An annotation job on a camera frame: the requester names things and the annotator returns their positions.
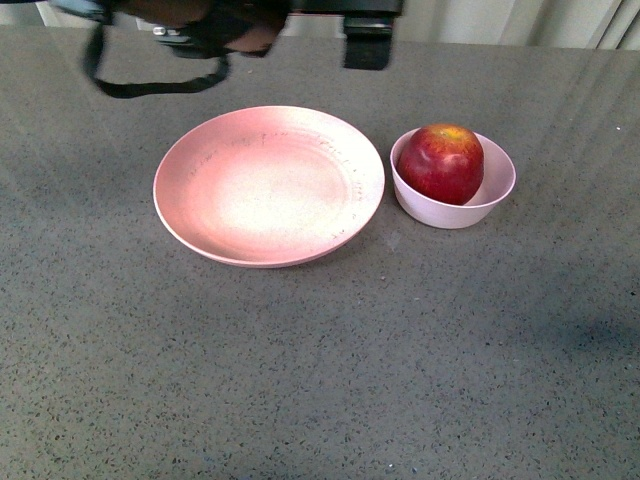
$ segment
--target plate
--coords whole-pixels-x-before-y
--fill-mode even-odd
[[[156,210],[183,244],[243,267],[326,255],[377,210],[382,160],[355,127],[316,110],[254,107],[213,118],[163,158]]]

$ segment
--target apple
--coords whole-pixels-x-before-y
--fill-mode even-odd
[[[418,129],[400,154],[396,171],[418,193],[464,205],[484,178],[484,151],[471,130],[449,123]]]

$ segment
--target small pink bowl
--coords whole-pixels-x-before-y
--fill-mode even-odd
[[[476,133],[484,150],[484,179],[475,196],[464,205],[438,202],[416,192],[396,171],[396,163],[409,138],[418,130],[401,136],[391,149],[391,169],[398,202],[413,218],[437,228],[465,228],[478,223],[504,200],[516,183],[516,169],[509,155],[496,143]]]

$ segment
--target countertop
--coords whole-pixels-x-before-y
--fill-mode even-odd
[[[0,28],[0,464],[8,479],[640,477],[640,53],[282,38],[192,96],[113,100],[88,32]],[[102,71],[182,80],[150,34]],[[163,155],[217,115],[342,118],[384,162],[382,203],[297,267],[208,260],[164,228]],[[463,124],[517,185],[439,230],[397,203],[404,132]]]

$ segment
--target camera strap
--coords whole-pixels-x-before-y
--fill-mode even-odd
[[[169,93],[198,93],[216,86],[229,75],[229,59],[226,55],[218,60],[218,68],[215,72],[203,77],[193,78],[185,82],[177,83],[126,83],[117,84],[98,78],[100,62],[105,50],[105,25],[99,22],[91,34],[87,44],[82,68],[89,79],[105,94],[113,98],[136,98],[145,95],[158,95]]]

